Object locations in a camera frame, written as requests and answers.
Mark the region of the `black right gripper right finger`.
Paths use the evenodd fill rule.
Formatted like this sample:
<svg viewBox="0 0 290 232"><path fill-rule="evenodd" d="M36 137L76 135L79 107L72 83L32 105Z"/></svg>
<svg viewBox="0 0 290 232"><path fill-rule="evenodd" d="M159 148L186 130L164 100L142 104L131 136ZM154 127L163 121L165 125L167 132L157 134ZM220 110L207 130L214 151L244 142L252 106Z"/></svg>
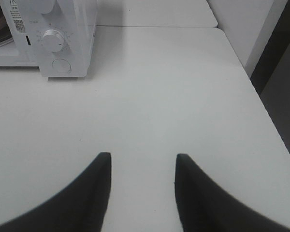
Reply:
<svg viewBox="0 0 290 232"><path fill-rule="evenodd" d="M245 163L210 168L176 157L175 199L186 232L290 232L290 181Z"/></svg>

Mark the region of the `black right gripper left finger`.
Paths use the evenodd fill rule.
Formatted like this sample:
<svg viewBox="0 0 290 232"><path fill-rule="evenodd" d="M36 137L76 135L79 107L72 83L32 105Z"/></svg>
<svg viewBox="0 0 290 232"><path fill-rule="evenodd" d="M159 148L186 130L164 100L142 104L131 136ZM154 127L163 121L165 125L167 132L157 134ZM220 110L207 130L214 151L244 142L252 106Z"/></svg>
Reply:
<svg viewBox="0 0 290 232"><path fill-rule="evenodd" d="M0 225L0 232L100 232L111 189L111 154L101 152L68 186Z"/></svg>

